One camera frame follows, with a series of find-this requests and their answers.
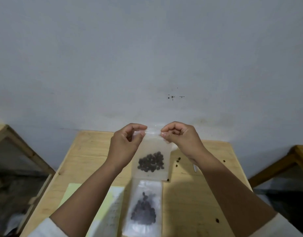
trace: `plastic bag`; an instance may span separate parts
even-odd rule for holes
[[[162,182],[138,179],[132,182],[122,234],[129,237],[161,237]]]
[[[165,141],[160,136],[160,128],[148,128],[132,160],[132,177],[167,180],[171,150],[172,143]]]

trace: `hand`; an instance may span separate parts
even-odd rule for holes
[[[130,163],[138,146],[142,142],[147,126],[130,123],[122,129],[114,132],[111,137],[110,149],[106,159],[107,164],[113,166],[115,170],[121,172]],[[140,131],[133,137],[134,131]]]
[[[203,145],[194,126],[181,122],[171,122],[161,129],[161,136],[175,143],[189,160],[199,165],[204,155],[212,155]]]

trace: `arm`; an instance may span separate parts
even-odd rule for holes
[[[204,147],[193,126],[173,122],[161,131],[200,168],[236,237],[248,237],[275,217],[270,206]]]
[[[112,182],[131,161],[144,131],[132,139],[135,130],[147,126],[129,124],[114,133],[104,164],[51,216],[51,220],[69,237],[84,237],[98,212]]]

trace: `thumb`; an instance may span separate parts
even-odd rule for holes
[[[173,133],[169,133],[169,132],[162,132],[160,134],[165,140],[169,141],[169,142],[173,142],[175,143],[176,145],[178,145],[178,140],[179,140],[179,137]]]
[[[132,143],[138,147],[140,145],[140,143],[142,142],[144,136],[145,136],[145,132],[141,131],[140,133],[138,133],[137,135],[134,136]]]

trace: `forearm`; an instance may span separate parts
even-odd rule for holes
[[[236,237],[251,235],[276,215],[211,153],[203,155],[199,168]]]
[[[119,174],[104,163],[50,218],[69,237],[84,237],[112,182]]]

